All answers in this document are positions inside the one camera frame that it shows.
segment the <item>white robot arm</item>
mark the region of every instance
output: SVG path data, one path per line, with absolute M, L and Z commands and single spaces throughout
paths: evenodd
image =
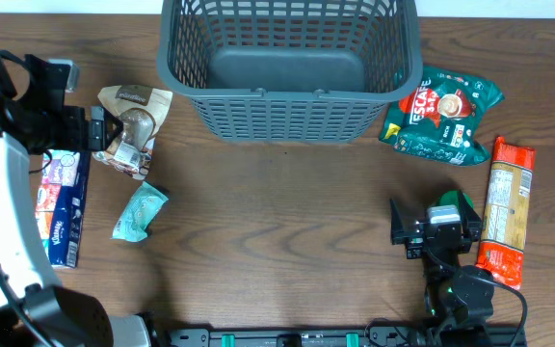
M 30 88 L 18 102 L 1 58 L 30 73 Z M 143 317 L 107 316 L 95 298 L 62 288 L 39 238 L 29 154 L 99 150 L 117 136 L 107 133 L 112 119 L 104 114 L 85 121 L 84 110 L 63 105 L 70 75 L 77 76 L 70 66 L 33 56 L 22 62 L 0 51 L 0 345 L 151 346 Z

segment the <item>spaghetti package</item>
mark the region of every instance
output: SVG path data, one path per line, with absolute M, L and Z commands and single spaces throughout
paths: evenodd
M 535 150 L 496 139 L 477 267 L 515 289 L 521 287 Z

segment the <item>green coffee pouch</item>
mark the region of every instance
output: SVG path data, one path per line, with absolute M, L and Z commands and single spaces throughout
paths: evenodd
M 485 112 L 504 99 L 486 79 L 424 67 L 419 87 L 393 102 L 381 141 L 399 152 L 458 166 L 477 165 L 489 152 L 474 141 Z

